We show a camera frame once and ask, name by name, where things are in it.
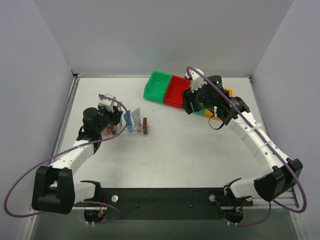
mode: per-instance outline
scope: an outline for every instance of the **metal frame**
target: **metal frame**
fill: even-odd
[[[54,147],[53,155],[57,154],[60,151],[62,139],[63,139],[65,131],[66,131],[66,127],[67,127],[67,123],[68,123],[69,116],[71,113],[72,105],[73,105],[75,95],[77,92],[77,87],[78,87],[78,84],[79,84],[79,81],[81,78],[147,78],[149,76],[150,75],[147,75],[147,74],[144,74],[144,75],[143,74],[142,75],[78,74],[78,75],[76,75],[73,79],[73,84],[72,84],[72,87],[71,87],[71,90],[69,93],[67,106],[66,106],[63,120],[62,120],[62,123],[60,126],[60,130],[59,130],[57,141],[56,141],[56,144]],[[226,77],[233,77],[233,78],[246,77],[246,78],[248,78],[248,81],[249,81],[249,77],[247,75],[245,75],[245,76],[223,76],[223,77],[224,78],[226,78]],[[250,85],[252,88],[254,98],[257,101],[252,82],[250,82]],[[266,128],[266,125],[265,125],[265,122],[264,122],[262,115],[261,115],[261,119],[262,119],[262,124],[264,126],[264,129],[266,130],[266,133],[268,134],[268,131],[267,131],[267,128]],[[291,190],[285,192],[284,194],[282,194],[281,196],[277,197],[277,200],[280,203],[287,205],[288,207],[293,207],[293,208],[298,207],[296,194],[293,189],[291,189]],[[269,204],[260,197],[254,197],[252,199],[252,201],[253,201],[253,207],[255,207],[255,208],[265,209],[265,208],[269,207]],[[83,210],[83,209],[86,209],[86,210],[92,209],[93,210],[93,209],[98,209],[98,208],[99,207],[80,206],[80,207],[74,207],[73,209],[74,210]],[[272,204],[272,208],[276,209],[276,208],[280,208],[280,207],[276,204]],[[292,213],[292,212],[290,213],[290,215],[291,215],[291,220],[292,220],[297,238],[299,240],[306,240],[306,235],[305,235],[305,231],[303,229],[302,223],[301,223],[300,215],[297,213]],[[34,218],[30,217],[29,219],[27,219],[27,222],[25,224],[25,227],[23,229],[22,236],[21,236],[22,240],[29,240],[30,239],[32,232],[33,232],[33,227],[34,227],[35,221],[36,221],[36,216],[34,216]]]

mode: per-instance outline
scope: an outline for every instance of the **plastic bin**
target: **plastic bin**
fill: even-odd
[[[154,102],[163,103],[171,76],[168,73],[153,71],[144,87],[143,97]]]
[[[176,108],[182,108],[181,92],[190,87],[190,82],[183,77],[172,75],[166,88],[163,103]]]

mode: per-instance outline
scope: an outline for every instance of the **gray backdrop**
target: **gray backdrop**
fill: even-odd
[[[27,169],[52,154],[73,80],[32,0],[0,1],[0,201]],[[34,172],[17,186],[9,209],[29,212]],[[0,239],[20,239],[25,219],[0,208]]]
[[[303,163],[308,208],[301,216],[309,240],[320,235],[319,10],[318,0],[295,0],[253,74],[271,139]]]
[[[74,73],[252,74],[293,0],[35,0]]]

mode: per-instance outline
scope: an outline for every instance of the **blue marker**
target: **blue marker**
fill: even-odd
[[[123,114],[123,117],[124,117],[125,122],[127,123],[126,127],[128,128],[129,132],[132,132],[133,128],[132,128],[130,110],[128,110],[128,114],[127,113]]]

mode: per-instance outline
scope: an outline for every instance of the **purple cable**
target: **purple cable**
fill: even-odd
[[[106,203],[103,203],[103,202],[98,202],[98,201],[83,201],[84,204],[97,204],[97,205],[102,205],[102,206],[105,206],[105,207],[108,207],[108,208],[111,208],[111,209],[114,209],[116,210],[118,213],[119,213],[119,216],[118,217],[115,217],[115,218],[112,218],[112,219],[108,219],[108,220],[104,220],[104,221],[101,221],[101,222],[95,222],[94,225],[98,225],[98,224],[106,224],[106,223],[110,223],[110,222],[113,222],[113,221],[116,221],[116,220],[119,220],[122,216],[122,212],[114,207],[114,206],[111,206],[109,204],[106,204]]]
[[[255,225],[258,225],[258,224],[262,224],[263,222],[265,222],[270,217],[270,214],[271,214],[271,203],[269,202],[269,211],[268,211],[267,215],[265,216],[264,219],[262,219],[260,221],[257,221],[257,222],[245,223],[245,224],[241,224],[241,223],[236,224],[236,223],[226,219],[226,212],[224,212],[223,217],[224,217],[225,220],[227,220],[232,225],[235,225],[236,227],[252,227],[252,226],[255,226]]]
[[[186,67],[186,72],[189,73],[189,70],[194,71],[195,73],[197,73],[200,77],[202,77],[211,87],[214,88],[214,90],[216,90],[225,100],[228,104],[230,104],[233,109],[241,116],[241,118],[250,126],[250,128],[253,128],[254,126],[248,121],[248,119],[246,119],[246,117],[239,111],[239,109],[236,107],[236,105],[230,101],[230,99],[224,95],[222,93],[222,91],[220,91],[220,89],[218,87],[216,87],[216,85],[214,85],[205,75],[203,75],[201,72],[199,72],[197,69],[195,69],[192,66],[187,66]],[[296,209],[292,209],[290,207],[287,207],[283,204],[281,204],[280,202],[273,200],[274,203],[276,203],[277,205],[279,205],[280,207],[289,210],[291,212],[300,214],[303,213],[306,208],[307,208],[307,197],[306,197],[306,193],[297,177],[297,175],[295,174],[295,172],[291,169],[291,167],[289,167],[289,165],[286,163],[286,161],[277,153],[277,151],[275,149],[273,149],[273,147],[267,142],[267,140],[264,138],[264,136],[261,134],[261,132],[259,132],[258,129],[254,129],[254,131],[256,132],[256,134],[258,134],[258,136],[262,139],[262,141],[267,145],[267,147],[271,150],[271,152],[273,152],[278,159],[283,163],[283,165],[286,167],[286,169],[288,169],[288,171],[290,172],[290,174],[292,175],[292,177],[294,178],[300,192],[302,195],[302,199],[303,199],[303,206],[300,210],[296,210]]]
[[[111,101],[116,102],[117,104],[119,104],[120,106],[122,106],[123,109],[125,110],[125,112],[128,114],[128,110],[126,109],[126,107],[125,107],[120,101],[118,101],[118,100],[116,100],[116,99],[113,99],[113,98],[111,98],[111,97],[107,97],[107,96],[104,96],[104,95],[100,95],[100,94],[99,94],[99,97],[102,98],[102,99],[109,99],[109,100],[111,100]],[[63,151],[63,152],[60,152],[60,153],[58,153],[57,155],[52,156],[52,157],[48,158],[47,160],[42,161],[42,162],[38,163],[37,165],[31,167],[28,171],[26,171],[24,174],[22,174],[22,175],[14,182],[14,184],[11,186],[11,188],[10,188],[9,191],[7,192],[7,194],[6,194],[5,198],[4,198],[4,202],[3,202],[3,210],[5,211],[5,213],[8,214],[8,215],[11,216],[11,217],[14,217],[14,218],[27,218],[27,217],[32,217],[32,216],[35,216],[35,215],[44,213],[43,211],[38,211],[38,212],[30,213],[30,214],[20,215],[20,214],[14,214],[14,213],[12,213],[12,212],[9,211],[8,206],[7,206],[7,204],[8,204],[8,199],[9,199],[9,197],[10,197],[10,194],[11,194],[12,191],[14,190],[14,188],[18,185],[18,183],[19,183],[28,173],[30,173],[32,170],[36,169],[37,167],[41,166],[42,164],[45,164],[45,163],[47,163],[47,162],[50,162],[51,160],[53,160],[53,159],[55,159],[55,158],[57,158],[57,157],[59,157],[59,156],[61,156],[61,155],[63,155],[63,154],[69,153],[69,152],[71,152],[71,151],[73,151],[73,150],[75,150],[75,149],[78,149],[79,147],[83,147],[83,146],[86,146],[86,145],[89,145],[89,144],[97,144],[97,143],[101,143],[101,142],[105,142],[105,141],[114,139],[114,138],[116,138],[117,136],[119,136],[119,135],[126,129],[126,127],[127,127],[127,122],[125,122],[124,127],[123,127],[119,132],[117,132],[115,135],[113,135],[113,136],[111,136],[111,137],[109,137],[109,138],[101,139],[101,140],[97,140],[97,141],[90,141],[90,142],[86,142],[86,143],[83,143],[83,144],[74,146],[74,147],[72,147],[72,148],[69,148],[69,149],[67,149],[67,150],[65,150],[65,151]],[[95,202],[95,203],[100,204],[100,205],[105,204],[105,203],[103,203],[103,202]]]

